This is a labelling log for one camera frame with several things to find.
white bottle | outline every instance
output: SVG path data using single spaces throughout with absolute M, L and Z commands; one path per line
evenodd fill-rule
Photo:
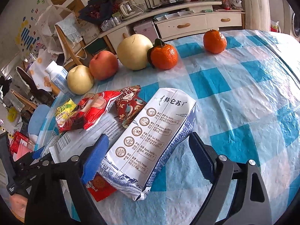
M 46 72 L 50 75 L 52 83 L 60 89 L 65 95 L 72 98 L 75 96 L 68 88 L 66 77 L 68 72 L 63 66 L 57 65 L 55 61 L 52 61 L 46 68 Z

milk carton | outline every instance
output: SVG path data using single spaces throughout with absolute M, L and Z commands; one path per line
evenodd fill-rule
M 145 199 L 176 146 L 193 131 L 195 104 L 181 90 L 160 88 L 108 151 L 100 175 L 134 201 Z

shelf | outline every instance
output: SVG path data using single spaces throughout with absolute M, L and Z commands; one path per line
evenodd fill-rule
M 221 1 L 190 2 L 190 3 L 183 3 L 183 4 L 180 4 L 180 5 L 170 6 L 170 7 L 166 7 L 166 8 L 156 9 L 156 10 L 154 10 L 152 12 L 149 12 L 149 13 L 145 13 L 144 12 L 144 13 L 142 13 L 139 16 L 136 16 L 136 17 L 134 17 L 132 19 L 129 19 L 129 20 L 126 20 L 126 21 L 122 22 L 121 24 L 117 25 L 116 27 L 114 27 L 114 28 L 112 28 L 112 29 L 110 29 L 108 31 L 102 32 L 99 35 L 99 38 L 102 38 L 102 37 L 108 35 L 109 33 L 112 33 L 114 31 L 116 31 L 117 29 L 120 29 L 122 27 L 130 25 L 130 24 L 135 23 L 137 21 L 140 21 L 140 20 L 143 20 L 143 19 L 155 16 L 155 15 L 160 14 L 160 13 L 166 13 L 166 12 L 170 12 L 170 11 L 173 11 L 173 10 L 184 9 L 184 8 L 192 8 L 192 7 L 207 6 L 207 5 L 221 5 L 221 4 L 222 4 Z
M 171 21 L 174 19 L 181 19 L 181 18 L 192 17 L 192 16 L 196 16 L 196 15 L 207 15 L 207 14 L 216 14 L 216 13 L 245 13 L 245 12 L 242 12 L 242 11 L 241 12 L 216 12 L 216 11 L 213 11 L 212 13 L 191 13 L 191 14 L 186 14 L 186 15 L 182 15 L 182 16 L 171 17 L 170 19 L 163 19 L 160 21 L 155 21 L 154 24 L 158 25 L 160 23 Z

tablecloth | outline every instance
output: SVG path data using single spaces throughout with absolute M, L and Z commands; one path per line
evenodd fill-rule
M 139 96 L 145 101 L 162 87 L 189 94 L 197 102 L 194 131 L 203 142 L 232 161 L 255 160 L 275 222 L 300 185 L 300 44 L 289 35 L 272 32 L 223 34 L 227 48 L 221 54 L 205 51 L 203 35 L 174 40 L 169 44 L 176 47 L 179 61 L 173 69 L 131 71 L 120 65 L 114 77 L 95 83 L 91 92 L 140 85 Z M 56 98 L 38 147 L 57 131 L 54 112 L 66 100 L 62 94 Z M 219 219 L 227 215 L 235 185 L 232 181 Z M 156 177 L 145 200 L 134 202 L 115 192 L 95 204 L 108 224 L 189 224 L 210 188 L 186 139 Z

apple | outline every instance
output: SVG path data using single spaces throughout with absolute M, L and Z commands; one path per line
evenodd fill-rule
M 88 67 L 78 65 L 69 71 L 67 83 L 74 94 L 83 95 L 93 87 L 94 77 Z
M 119 69 L 119 62 L 113 53 L 101 51 L 92 58 L 89 68 L 95 79 L 105 80 L 115 75 Z

